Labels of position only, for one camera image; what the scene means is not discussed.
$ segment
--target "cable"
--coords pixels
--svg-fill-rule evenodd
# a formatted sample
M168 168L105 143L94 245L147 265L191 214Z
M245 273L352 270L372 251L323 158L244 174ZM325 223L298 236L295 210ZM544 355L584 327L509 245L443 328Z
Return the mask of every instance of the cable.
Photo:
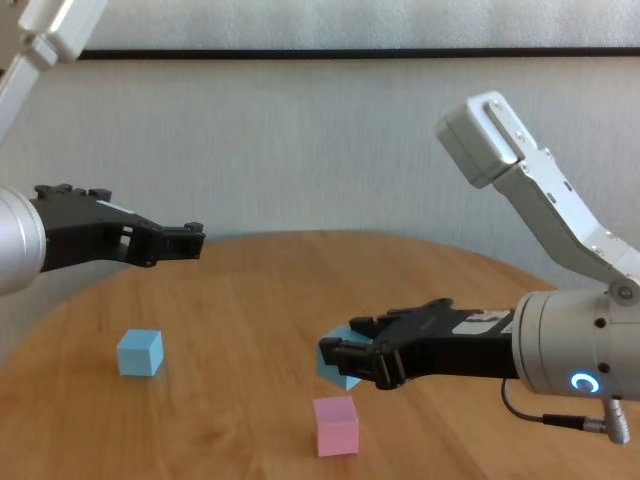
M516 417L522 419L522 420L526 420L528 422L537 422L537 423L542 423L542 417L539 417L537 415L529 415L527 413L522 413L519 410L516 410L511 403L509 402L509 395L508 395L508 391L507 391L507 382L508 380L505 378L502 380L502 387L500 389L500 393L502 394L502 401L504 402L504 406L507 407L507 410L509 410L512 414L514 414Z
M544 425L553 425L554 427L572 428L574 430L581 430L585 432L607 433L604 420L599 418L591 418L581 415L553 415L548 413L545 413L542 416L537 416L522 413L511 405L511 402L509 402L507 381L508 380L506 378L502 380L502 388L500 389L502 401L504 402L504 406L507 407L507 410L521 420L542 423Z

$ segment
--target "screw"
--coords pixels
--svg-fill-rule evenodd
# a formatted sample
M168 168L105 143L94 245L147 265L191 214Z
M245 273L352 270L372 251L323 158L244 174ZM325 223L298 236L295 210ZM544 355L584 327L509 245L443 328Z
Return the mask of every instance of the screw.
M618 296L623 300L631 300L633 298L633 291L629 287L620 287L618 289Z

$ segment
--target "white wall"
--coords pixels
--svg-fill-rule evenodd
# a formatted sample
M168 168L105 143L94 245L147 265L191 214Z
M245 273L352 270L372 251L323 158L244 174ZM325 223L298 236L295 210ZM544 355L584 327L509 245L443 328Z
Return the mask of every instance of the white wall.
M25 193L45 182L110 188L159 222L202 221L210 240L383 230L580 285L506 199L466 183L434 127L466 97L501 91L601 221L640 245L638 78L631 58L81 62L37 87L0 150L0 178ZM43 275L4 299L0 352L113 268Z

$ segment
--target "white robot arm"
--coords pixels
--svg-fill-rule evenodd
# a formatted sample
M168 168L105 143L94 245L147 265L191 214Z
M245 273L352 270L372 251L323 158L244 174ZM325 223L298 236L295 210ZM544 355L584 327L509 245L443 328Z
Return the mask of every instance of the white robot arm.
M24 51L0 79L0 145L40 76L82 52L107 0L31 0L21 18ZM36 187L38 198L0 187L0 295L41 272L96 259L151 267L198 258L202 225L164 228L109 203L111 192Z
M640 400L640 254L605 229L497 92L469 99L437 135L467 180L493 184L560 265L607 287L535 292L512 311L460 311L450 299L392 310L351 328L370 344L320 340L341 374L393 389L424 375L519 378L537 393L598 398L604 418L520 418L629 441L622 399Z
M497 92L444 118L438 138L474 186L492 183L560 265L607 288L531 293L518 304L513 355L533 391L598 396L609 434L628 440L620 400L640 399L640 253L604 228Z

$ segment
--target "wooden table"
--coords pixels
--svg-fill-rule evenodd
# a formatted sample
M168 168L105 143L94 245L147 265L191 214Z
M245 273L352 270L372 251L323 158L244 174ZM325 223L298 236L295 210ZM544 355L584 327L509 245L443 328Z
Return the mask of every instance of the wooden table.
M40 322L2 368L0 479L640 478L640 438L617 447L518 420L494 379L363 382L351 392L360 453L317 458L312 399L343 394L315 375L319 337L440 296L505 308L544 288L472 253L360 233L240 238L197 262L129 269ZM129 328L162 330L156 377L118 375ZM519 384L513 397L532 412L599 412Z

